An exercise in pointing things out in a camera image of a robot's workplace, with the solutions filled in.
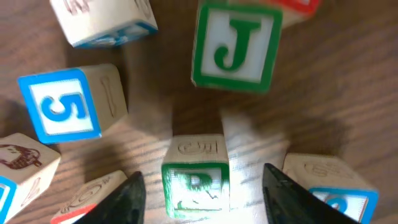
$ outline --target blue number 5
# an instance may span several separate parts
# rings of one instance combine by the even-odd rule
[[[50,96],[47,96],[43,99],[41,107],[44,116],[52,121],[65,121],[72,115],[72,105],[76,105],[77,107],[77,118],[83,119],[86,117],[85,106],[83,104],[83,98],[80,94],[71,94],[71,95],[63,95],[60,97],[60,102],[62,103],[65,110],[61,113],[55,112],[50,109],[51,104],[54,102],[54,99]]]

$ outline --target green block face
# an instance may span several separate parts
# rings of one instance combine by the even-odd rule
[[[167,215],[204,218],[229,211],[229,165],[164,164],[162,178]]]
[[[281,25],[279,10],[204,4],[198,18],[193,82],[228,90],[267,91]]]

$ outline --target blue-bordered block face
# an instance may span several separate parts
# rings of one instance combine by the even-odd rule
[[[363,224],[370,223],[379,198],[379,193],[372,190],[316,187],[309,191],[321,201]]]
[[[42,143],[101,136],[90,88],[80,69],[20,77],[18,82]]]
[[[0,223],[4,223],[6,221],[16,190],[16,183],[0,176]]]
[[[136,22],[133,25],[124,26],[93,40],[78,44],[76,47],[117,46],[156,32],[157,29],[150,23]]]

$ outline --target block face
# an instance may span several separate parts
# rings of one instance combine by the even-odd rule
[[[126,100],[118,69],[111,64],[80,68],[86,75],[101,130],[127,114]]]
[[[18,82],[41,142],[101,136],[90,88],[81,70],[20,77]]]
[[[267,91],[282,13],[264,6],[204,4],[199,13],[193,82],[230,90]]]
[[[59,160],[59,153],[23,134],[0,139],[0,175],[18,185]]]
[[[283,171],[333,208],[357,222],[370,222],[379,193],[341,159],[289,153]]]
[[[59,162],[59,153],[23,134],[0,139],[0,185],[3,187],[0,205],[4,203],[4,222],[48,189]],[[12,203],[9,203],[6,197],[11,195]]]
[[[162,178],[170,217],[210,217],[229,211],[228,164],[163,164]]]
[[[95,208],[97,204],[99,204],[126,179],[126,175],[122,171],[118,170],[86,183],[52,218],[51,224],[73,223]]]
[[[360,223],[370,223],[379,197],[376,191],[360,189],[318,187],[309,191],[321,201]]]
[[[147,0],[50,2],[69,43],[74,47],[120,45],[157,31]]]
[[[289,153],[283,171],[306,189],[329,186],[347,189],[373,190],[345,162],[334,156]]]
[[[174,136],[163,164],[222,162],[228,164],[228,152],[222,134]]]
[[[14,199],[17,184],[0,175],[0,223],[5,223],[11,203]]]

